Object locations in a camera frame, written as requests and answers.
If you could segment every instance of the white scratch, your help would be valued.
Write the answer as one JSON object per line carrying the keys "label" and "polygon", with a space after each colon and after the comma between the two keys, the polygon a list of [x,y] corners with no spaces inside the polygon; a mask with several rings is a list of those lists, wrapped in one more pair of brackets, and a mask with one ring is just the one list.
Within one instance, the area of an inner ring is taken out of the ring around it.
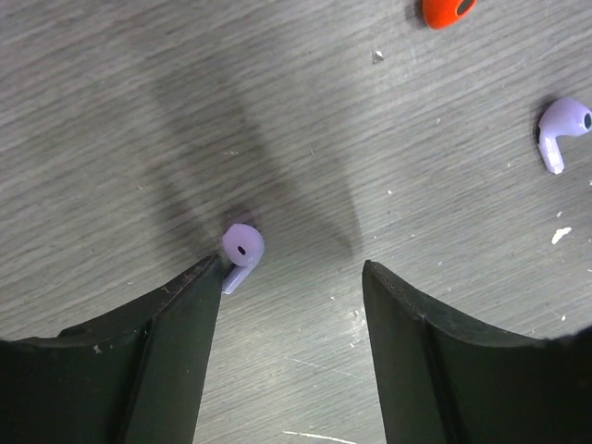
{"label": "white scratch", "polygon": [[314,433],[290,432],[288,430],[284,430],[283,433],[285,433],[286,435],[296,435],[296,436],[305,437],[305,438],[317,438],[317,439],[324,439],[327,441],[340,442],[341,444],[356,444],[353,441],[346,441],[345,439],[339,439],[339,438],[333,438],[333,437],[325,437],[323,435],[315,435]]}
{"label": "white scratch", "polygon": [[561,240],[561,238],[563,236],[565,236],[566,234],[569,234],[571,231],[572,231],[571,227],[559,228],[557,231],[555,231],[555,234],[553,235],[553,239],[551,239],[551,243],[553,245],[555,245],[557,242],[559,242]]}
{"label": "white scratch", "polygon": [[322,368],[323,370],[328,370],[329,372],[339,373],[340,375],[345,375],[345,376],[350,376],[350,377],[355,377],[357,379],[361,379],[359,376],[352,375],[351,373],[340,372],[339,370],[335,370],[333,368],[328,368],[323,365],[307,363],[306,361],[301,361],[300,359],[289,358],[288,356],[286,356],[285,359],[287,359],[288,361],[293,361],[294,363],[310,365],[311,367]]}
{"label": "white scratch", "polygon": [[351,335],[350,342],[357,344],[367,338],[366,316],[364,307],[361,305],[359,310],[348,311],[347,318],[351,326],[346,334]]}

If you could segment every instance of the purple earbud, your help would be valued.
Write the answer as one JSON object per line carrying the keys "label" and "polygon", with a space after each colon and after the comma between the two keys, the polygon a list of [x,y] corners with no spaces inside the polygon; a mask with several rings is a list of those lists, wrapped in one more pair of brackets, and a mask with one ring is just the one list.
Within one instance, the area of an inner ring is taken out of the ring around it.
{"label": "purple earbud", "polygon": [[234,224],[222,236],[222,246],[235,265],[222,282],[222,292],[230,294],[259,264],[265,251],[263,236],[250,225]]}
{"label": "purple earbud", "polygon": [[577,100],[559,99],[553,103],[538,122],[538,147],[547,169],[560,174],[565,168],[557,136],[581,136],[592,129],[592,112]]}

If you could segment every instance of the orange earbud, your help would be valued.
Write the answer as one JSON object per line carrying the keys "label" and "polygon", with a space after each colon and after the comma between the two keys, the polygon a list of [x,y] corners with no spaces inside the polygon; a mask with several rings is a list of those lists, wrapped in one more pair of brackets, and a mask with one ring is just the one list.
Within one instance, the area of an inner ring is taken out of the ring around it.
{"label": "orange earbud", "polygon": [[424,0],[424,18],[430,28],[440,30],[466,16],[477,0]]}

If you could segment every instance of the table surface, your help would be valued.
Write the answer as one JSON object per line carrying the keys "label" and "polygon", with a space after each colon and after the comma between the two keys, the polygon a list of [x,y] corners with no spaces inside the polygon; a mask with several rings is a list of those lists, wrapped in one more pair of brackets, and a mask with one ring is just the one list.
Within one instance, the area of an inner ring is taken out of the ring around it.
{"label": "table surface", "polygon": [[245,214],[265,258],[223,298],[195,442],[384,442],[365,259],[517,333],[589,324],[592,135],[559,176],[535,139],[555,98],[592,105],[589,2],[417,11],[2,4],[0,336],[137,298]]}

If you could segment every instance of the wood grain surface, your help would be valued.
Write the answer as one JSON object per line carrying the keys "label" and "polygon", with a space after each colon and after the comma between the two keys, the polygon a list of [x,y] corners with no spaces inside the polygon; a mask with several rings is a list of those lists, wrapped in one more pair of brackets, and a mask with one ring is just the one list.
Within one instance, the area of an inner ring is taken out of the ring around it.
{"label": "wood grain surface", "polygon": [[0,336],[152,290],[245,212],[266,255],[222,302],[196,443],[384,442],[364,259],[514,332],[589,324],[592,135],[559,176],[535,143],[554,98],[592,105],[589,2],[417,10],[3,2]]}

